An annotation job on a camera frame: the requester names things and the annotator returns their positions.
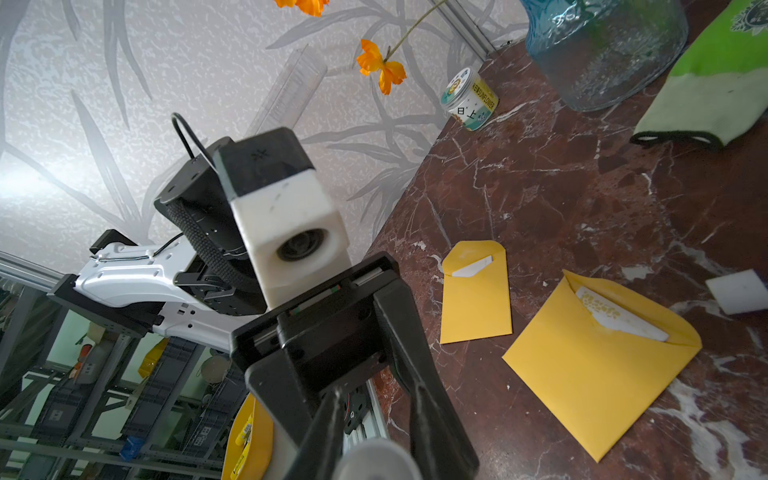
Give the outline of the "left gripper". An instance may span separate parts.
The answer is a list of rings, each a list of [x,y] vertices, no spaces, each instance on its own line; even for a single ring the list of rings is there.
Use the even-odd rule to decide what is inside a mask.
[[[295,446],[323,398],[390,366],[410,397],[410,453],[424,479],[473,479],[474,447],[443,386],[396,260],[376,254],[239,327],[232,357]]]

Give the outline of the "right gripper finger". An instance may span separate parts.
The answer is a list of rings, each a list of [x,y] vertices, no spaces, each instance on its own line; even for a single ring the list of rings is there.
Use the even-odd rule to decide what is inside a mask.
[[[346,404],[346,396],[340,389],[324,397],[284,480],[333,478],[342,456]]]

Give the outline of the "white glue stick cap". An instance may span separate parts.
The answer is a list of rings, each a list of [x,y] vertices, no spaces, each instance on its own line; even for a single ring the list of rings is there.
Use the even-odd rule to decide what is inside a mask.
[[[768,307],[767,281],[754,269],[709,279],[706,285],[727,315],[756,312]]]

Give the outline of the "white green glue stick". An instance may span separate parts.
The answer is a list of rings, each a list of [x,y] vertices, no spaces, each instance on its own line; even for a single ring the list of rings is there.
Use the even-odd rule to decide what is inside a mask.
[[[366,440],[345,453],[333,480],[422,480],[415,460],[402,447],[385,438]]]

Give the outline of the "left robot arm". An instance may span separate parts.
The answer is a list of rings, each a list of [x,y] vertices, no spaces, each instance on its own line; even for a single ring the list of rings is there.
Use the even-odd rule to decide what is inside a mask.
[[[472,443],[443,387],[397,262],[348,254],[341,215],[294,132],[222,138],[155,201],[162,246],[114,230],[52,296],[110,329],[227,353],[297,448],[291,479],[471,479]],[[353,393],[389,369],[410,398],[410,445],[345,434]]]

